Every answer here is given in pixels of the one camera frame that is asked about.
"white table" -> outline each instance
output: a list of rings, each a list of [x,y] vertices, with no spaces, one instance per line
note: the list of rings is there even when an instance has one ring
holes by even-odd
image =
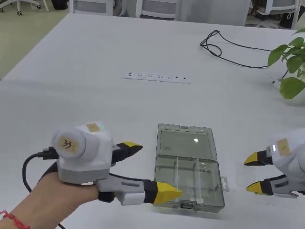
[[[159,123],[211,127],[220,171],[228,178],[226,207],[217,215],[161,214],[149,205],[92,202],[63,224],[67,229],[284,229],[303,227],[305,197],[256,196],[245,187],[280,173],[243,161],[265,149],[274,132],[304,126],[305,109],[283,103],[271,81],[285,67],[246,69],[199,47],[212,30],[237,43],[272,49],[292,31],[69,14],[0,82],[0,205],[12,209],[27,194],[26,157],[50,145],[62,125],[103,120],[116,143],[144,145],[112,172],[153,178]],[[224,56],[264,65],[268,53],[218,43]],[[121,79],[128,71],[187,75],[192,84]],[[51,162],[34,160],[33,186]]]

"power strip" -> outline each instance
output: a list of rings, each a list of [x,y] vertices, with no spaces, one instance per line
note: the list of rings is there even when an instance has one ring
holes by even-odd
[[[128,72],[123,79],[133,80],[149,80],[149,81],[160,81],[169,83],[188,83],[188,78],[170,74],[155,74],[155,73],[143,73],[143,72]]]

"floor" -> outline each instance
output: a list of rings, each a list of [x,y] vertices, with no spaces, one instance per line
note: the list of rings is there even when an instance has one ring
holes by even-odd
[[[21,3],[23,15],[17,15],[17,5],[4,7],[0,13],[0,79],[2,79],[55,25],[68,10],[54,10],[47,1],[50,12],[42,5],[41,10],[32,9],[29,3]]]

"clear plastic container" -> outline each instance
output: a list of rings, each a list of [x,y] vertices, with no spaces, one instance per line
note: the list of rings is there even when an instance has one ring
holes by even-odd
[[[219,212],[224,196],[212,130],[159,124],[155,181],[182,190],[160,207]]]

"black cord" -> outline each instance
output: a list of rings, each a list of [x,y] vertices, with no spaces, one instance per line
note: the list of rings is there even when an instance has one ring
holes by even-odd
[[[23,166],[22,166],[22,181],[23,181],[23,184],[24,186],[27,188],[27,190],[29,192],[32,192],[32,189],[31,187],[29,186],[28,184],[28,181],[27,181],[27,166],[28,166],[28,163],[36,158],[36,157],[43,157],[43,159],[45,158],[49,158],[50,157],[50,154],[48,154],[48,151],[44,151],[44,152],[40,152],[40,153],[36,153],[36,154],[33,154],[31,156],[29,156],[23,163]],[[61,229],[66,229],[62,224],[58,224],[58,226],[61,228]]]
[[[247,49],[262,50],[262,51],[266,51],[266,52],[271,52],[271,50],[268,50],[268,49],[260,49],[260,48],[254,48],[254,47],[248,47],[248,46],[236,44],[236,43],[234,43],[234,42],[231,42],[231,41],[227,40],[225,37],[223,37],[223,35],[221,35],[221,33],[220,33],[219,30],[214,30],[213,32],[211,32],[211,33],[207,36],[207,38],[205,38],[205,39],[200,43],[200,46],[203,47],[203,48],[205,48],[207,51],[209,51],[210,54],[212,54],[213,56],[218,57],[218,58],[220,58],[220,59],[222,59],[222,60],[224,60],[224,61],[228,61],[228,62],[230,62],[230,63],[234,63],[234,64],[237,64],[237,65],[239,65],[239,66],[246,67],[246,68],[267,68],[267,67],[268,67],[268,65],[266,65],[266,66],[257,66],[257,67],[256,67],[256,66],[249,66],[249,65],[237,63],[237,62],[234,62],[234,61],[231,61],[231,60],[228,60],[228,59],[222,57],[223,51],[222,51],[222,49],[221,49],[219,46],[217,46],[217,45],[215,45],[215,44],[208,44],[209,39],[210,39],[211,37],[215,36],[215,35],[220,35],[220,36],[222,37],[222,39],[224,39],[225,41],[229,42],[230,44],[237,45],[237,46],[239,46],[239,47],[243,47],[243,48],[247,48]],[[220,51],[220,54],[216,54],[216,53],[214,53],[212,50],[210,50],[209,47],[211,47],[211,46],[217,48],[217,49]]]

